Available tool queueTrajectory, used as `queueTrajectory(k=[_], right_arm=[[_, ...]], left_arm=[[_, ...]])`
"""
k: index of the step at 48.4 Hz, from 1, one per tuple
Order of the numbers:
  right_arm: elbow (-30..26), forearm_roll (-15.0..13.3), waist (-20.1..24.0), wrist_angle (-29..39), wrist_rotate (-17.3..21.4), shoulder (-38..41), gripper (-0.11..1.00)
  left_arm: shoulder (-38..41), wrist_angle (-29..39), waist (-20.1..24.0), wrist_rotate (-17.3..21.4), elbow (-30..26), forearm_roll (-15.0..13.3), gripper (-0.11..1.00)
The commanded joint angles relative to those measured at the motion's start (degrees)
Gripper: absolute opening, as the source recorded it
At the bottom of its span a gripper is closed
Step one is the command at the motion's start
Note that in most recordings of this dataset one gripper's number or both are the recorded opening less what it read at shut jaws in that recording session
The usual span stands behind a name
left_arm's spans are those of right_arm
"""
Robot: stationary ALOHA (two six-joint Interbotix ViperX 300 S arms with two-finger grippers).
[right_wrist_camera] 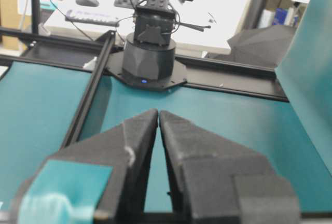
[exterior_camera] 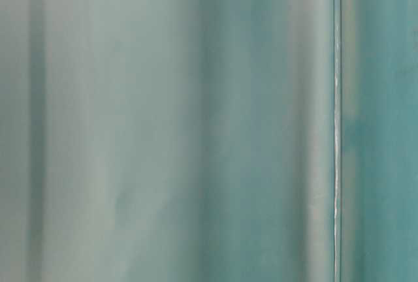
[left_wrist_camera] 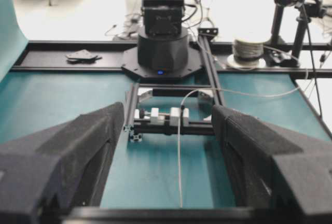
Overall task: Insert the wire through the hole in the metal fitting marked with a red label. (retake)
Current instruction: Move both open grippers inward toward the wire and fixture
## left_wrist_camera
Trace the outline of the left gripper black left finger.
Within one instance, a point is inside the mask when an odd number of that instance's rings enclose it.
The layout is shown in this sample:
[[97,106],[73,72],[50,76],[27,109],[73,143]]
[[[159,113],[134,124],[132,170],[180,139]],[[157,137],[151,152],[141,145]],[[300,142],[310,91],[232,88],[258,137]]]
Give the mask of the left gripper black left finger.
[[121,102],[1,144],[1,223],[98,206],[124,123]]

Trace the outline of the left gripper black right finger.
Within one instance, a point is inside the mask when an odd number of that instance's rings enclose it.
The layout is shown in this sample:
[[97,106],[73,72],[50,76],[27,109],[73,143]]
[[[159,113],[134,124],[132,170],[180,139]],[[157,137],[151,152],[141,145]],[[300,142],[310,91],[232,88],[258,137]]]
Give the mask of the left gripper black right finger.
[[212,108],[236,201],[224,223],[331,223],[331,143]]

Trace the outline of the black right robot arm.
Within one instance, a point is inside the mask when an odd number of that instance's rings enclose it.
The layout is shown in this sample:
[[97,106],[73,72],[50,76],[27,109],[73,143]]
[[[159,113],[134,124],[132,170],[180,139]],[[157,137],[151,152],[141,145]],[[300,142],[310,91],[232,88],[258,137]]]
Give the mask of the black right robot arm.
[[202,68],[183,26],[184,0],[142,0],[137,46],[123,53],[121,68],[145,79],[177,80]]

